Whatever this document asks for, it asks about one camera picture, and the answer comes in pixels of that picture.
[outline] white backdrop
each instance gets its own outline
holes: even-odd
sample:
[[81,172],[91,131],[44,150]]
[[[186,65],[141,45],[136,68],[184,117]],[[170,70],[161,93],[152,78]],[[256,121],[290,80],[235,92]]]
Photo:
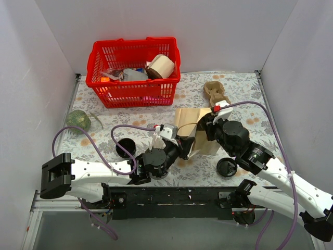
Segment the white backdrop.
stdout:
[[0,249],[18,250],[75,75],[34,0],[0,1]]
[[[291,166],[333,193],[333,2],[299,0],[262,71]],[[333,249],[333,243],[326,245]]]
[[174,36],[182,72],[262,69],[297,0],[35,0],[75,73],[93,43]]

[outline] glass panel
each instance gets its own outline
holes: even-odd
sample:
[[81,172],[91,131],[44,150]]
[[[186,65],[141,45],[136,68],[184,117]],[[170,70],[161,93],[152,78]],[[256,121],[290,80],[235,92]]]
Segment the glass panel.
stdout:
[[[245,229],[217,222],[213,218],[129,219],[109,224],[119,239],[91,227],[85,212],[44,212],[34,250],[56,249],[254,249],[266,218],[257,226]],[[275,213],[261,240],[260,249],[276,249],[283,241],[291,220]],[[310,235],[297,225],[284,249],[314,249]]]

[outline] patterned tablecloth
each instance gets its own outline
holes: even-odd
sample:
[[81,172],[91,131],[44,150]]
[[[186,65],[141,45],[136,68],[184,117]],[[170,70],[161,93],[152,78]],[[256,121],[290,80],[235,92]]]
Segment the patterned tablecloth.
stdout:
[[[111,129],[118,124],[133,124],[152,128],[155,124],[172,123],[176,108],[209,107],[208,100],[203,95],[203,85],[207,81],[218,80],[225,88],[231,103],[240,101],[256,101],[264,104],[264,99],[254,73],[184,73],[177,85],[172,106],[140,107],[107,109],[101,103],[95,92],[81,78],[76,94],[73,110],[80,109],[88,115],[98,116],[104,125],[101,129],[99,122],[91,117],[92,126],[89,134],[109,161],[121,161],[116,154],[115,144],[110,137]],[[243,105],[235,107],[230,120],[237,120],[250,131],[251,140],[267,147],[279,159],[281,154],[274,138],[269,121],[260,107]],[[119,128],[115,130],[116,139],[130,137],[136,142],[136,155],[147,149],[153,132]],[[101,162],[99,156],[85,135],[76,135],[66,131],[61,142],[60,153],[72,153],[72,157],[84,161]],[[215,156],[196,155],[188,161],[178,159],[170,168],[169,175],[163,180],[152,180],[145,186],[238,186],[243,179],[250,179],[261,185],[271,185],[269,182],[255,177],[253,174],[238,168],[231,178],[217,174],[218,160],[227,157],[220,149]]]

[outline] green mesh ball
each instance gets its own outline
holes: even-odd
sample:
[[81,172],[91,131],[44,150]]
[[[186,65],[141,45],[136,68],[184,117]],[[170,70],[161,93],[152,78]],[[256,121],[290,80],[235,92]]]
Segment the green mesh ball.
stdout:
[[[78,126],[88,132],[92,121],[90,121],[88,115],[84,111],[74,110],[67,115],[66,124],[67,126]],[[76,134],[83,134],[78,129],[71,129],[71,131]]]

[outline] black cup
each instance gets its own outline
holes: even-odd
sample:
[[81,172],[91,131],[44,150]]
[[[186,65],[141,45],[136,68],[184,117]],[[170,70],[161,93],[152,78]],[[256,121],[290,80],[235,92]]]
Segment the black cup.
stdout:
[[[136,152],[136,145],[135,142],[130,139],[130,138],[123,138],[118,142],[122,147],[124,147],[128,152],[130,152],[132,155],[135,154]],[[124,159],[129,159],[129,155],[127,153],[124,152],[124,150],[122,150],[121,148],[118,147],[118,145],[116,145],[116,151],[117,154]]]

